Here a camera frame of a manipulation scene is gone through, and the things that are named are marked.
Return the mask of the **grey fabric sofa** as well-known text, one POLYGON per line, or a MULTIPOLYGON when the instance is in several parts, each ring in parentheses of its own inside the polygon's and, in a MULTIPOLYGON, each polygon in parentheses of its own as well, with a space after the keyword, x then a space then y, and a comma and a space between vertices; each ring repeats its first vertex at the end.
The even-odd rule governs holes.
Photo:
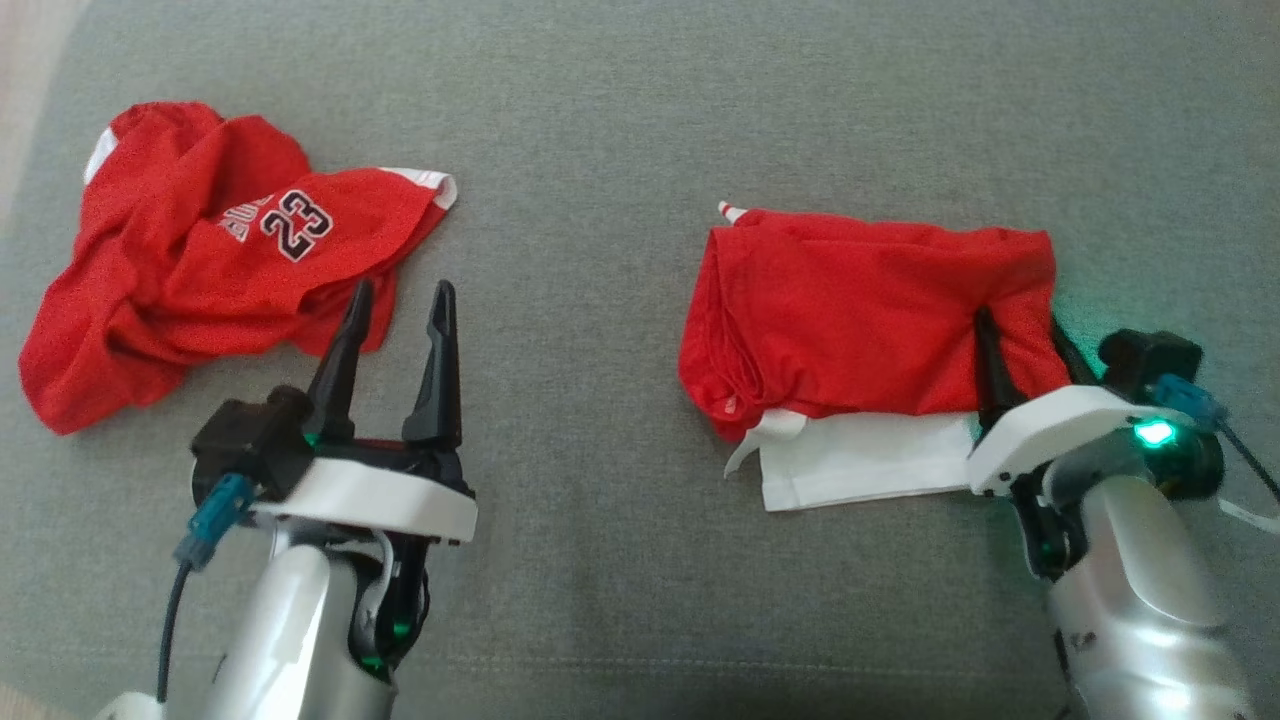
POLYGON ((677 378, 719 201, 1047 231, 1082 347, 1204 346, 1280 471, 1280 3, 93 0, 0 232, 0 683, 78 717, 154 688, 188 443, 293 350, 56 437, 17 355, 81 174, 136 102, 259 114, 323 170, 460 199, 399 275, 352 414, 396 437, 442 277, 477 534, 430 555, 397 720, 1050 720, 1016 521, 965 493, 769 514, 677 378))

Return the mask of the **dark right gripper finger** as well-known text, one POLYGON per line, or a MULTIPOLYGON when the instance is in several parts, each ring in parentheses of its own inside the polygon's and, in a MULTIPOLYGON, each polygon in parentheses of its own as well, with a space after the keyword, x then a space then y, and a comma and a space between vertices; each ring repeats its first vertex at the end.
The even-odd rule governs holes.
POLYGON ((1055 352, 1066 368, 1070 382, 1075 386, 1098 386, 1100 378, 1088 359, 1057 318, 1051 319, 1050 334, 1055 352))
POLYGON ((989 433, 996 423, 1021 404, 1018 388, 1001 346, 1001 332, 988 306, 974 315, 975 387, 979 396, 978 423, 980 433, 989 433))

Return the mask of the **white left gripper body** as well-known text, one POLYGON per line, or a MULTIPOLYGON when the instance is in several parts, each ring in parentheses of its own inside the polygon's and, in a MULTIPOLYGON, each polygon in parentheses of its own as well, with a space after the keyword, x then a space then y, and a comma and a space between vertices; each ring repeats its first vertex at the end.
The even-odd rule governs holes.
POLYGON ((456 452, 429 454, 425 477, 358 460, 316 457, 280 501, 260 498, 252 514, 394 532, 456 543, 474 539, 477 503, 456 452))

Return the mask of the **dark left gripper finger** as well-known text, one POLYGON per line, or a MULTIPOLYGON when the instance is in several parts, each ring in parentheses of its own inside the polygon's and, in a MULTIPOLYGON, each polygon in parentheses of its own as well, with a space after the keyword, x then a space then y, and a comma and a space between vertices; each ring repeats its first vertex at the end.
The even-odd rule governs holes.
POLYGON ((374 283, 364 278, 356 284, 346 314, 308 387, 312 413, 303 424, 303 436, 311 445, 355 438, 349 410, 361 348, 369 337, 372 302, 374 283))
POLYGON ((456 288, 439 281, 426 325, 430 348, 402 441, 429 448, 462 445, 460 346, 456 288))

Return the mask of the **red jersey with white sleeve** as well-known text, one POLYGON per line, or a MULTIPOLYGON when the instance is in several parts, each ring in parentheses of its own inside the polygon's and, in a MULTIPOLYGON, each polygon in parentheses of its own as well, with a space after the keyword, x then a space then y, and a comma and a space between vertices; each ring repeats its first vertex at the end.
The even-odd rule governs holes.
POLYGON ((1051 340, 1056 261, 1043 231, 721 204, 678 347, 678 378, 756 457, 768 512, 966 487, 979 433, 977 315, 1015 387, 1065 387, 1051 340))

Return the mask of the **red number 23 jersey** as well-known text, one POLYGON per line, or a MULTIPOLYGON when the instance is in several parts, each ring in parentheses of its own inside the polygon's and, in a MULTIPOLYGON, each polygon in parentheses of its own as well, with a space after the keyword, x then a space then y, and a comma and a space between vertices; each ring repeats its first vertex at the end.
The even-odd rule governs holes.
POLYGON ((145 102, 101 133, 79 229, 18 359, 55 434, 177 389, 188 372, 278 345, 321 356, 357 284, 374 287, 364 352, 396 310, 399 265, 454 206, 439 170, 311 168, 264 117, 145 102))

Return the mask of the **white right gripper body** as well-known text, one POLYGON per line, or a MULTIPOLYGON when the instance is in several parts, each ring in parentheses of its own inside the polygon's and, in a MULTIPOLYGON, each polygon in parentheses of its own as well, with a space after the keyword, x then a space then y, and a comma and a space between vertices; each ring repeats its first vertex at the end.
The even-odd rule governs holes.
POLYGON ((1164 407, 1133 404, 1101 386, 1066 386, 1006 411, 966 459, 973 495, 1005 497, 1021 475, 1164 407))

